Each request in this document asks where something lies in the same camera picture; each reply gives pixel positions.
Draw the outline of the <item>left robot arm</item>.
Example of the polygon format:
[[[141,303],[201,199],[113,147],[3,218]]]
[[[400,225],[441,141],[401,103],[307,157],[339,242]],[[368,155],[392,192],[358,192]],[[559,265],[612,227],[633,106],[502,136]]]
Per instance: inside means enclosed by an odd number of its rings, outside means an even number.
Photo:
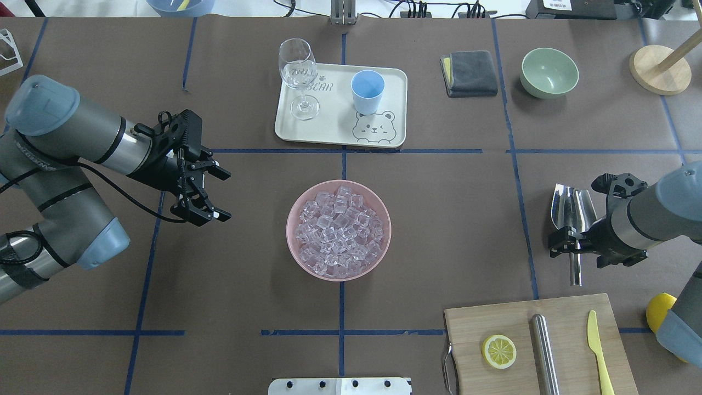
[[[11,98],[2,137],[2,191],[18,187],[42,220],[2,234],[2,302],[47,283],[76,264],[96,268],[125,250],[130,239],[85,171],[102,165],[176,197],[172,217],[197,227],[226,222],[204,177],[225,180],[202,144],[202,119],[191,110],[163,111],[158,123],[134,123],[45,75],[29,77]]]

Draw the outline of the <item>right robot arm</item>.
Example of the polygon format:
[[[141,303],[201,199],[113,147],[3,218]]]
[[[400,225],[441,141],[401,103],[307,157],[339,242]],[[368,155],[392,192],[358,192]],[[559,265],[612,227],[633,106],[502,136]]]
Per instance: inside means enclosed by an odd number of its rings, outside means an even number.
[[[680,236],[701,241],[700,162],[692,162],[649,185],[632,173],[604,173],[591,184],[606,196],[607,211],[586,230],[558,225],[547,238],[551,257],[594,253],[597,266],[631,267],[647,251]],[[701,361],[701,279],[697,268],[656,331],[662,347],[695,366]]]

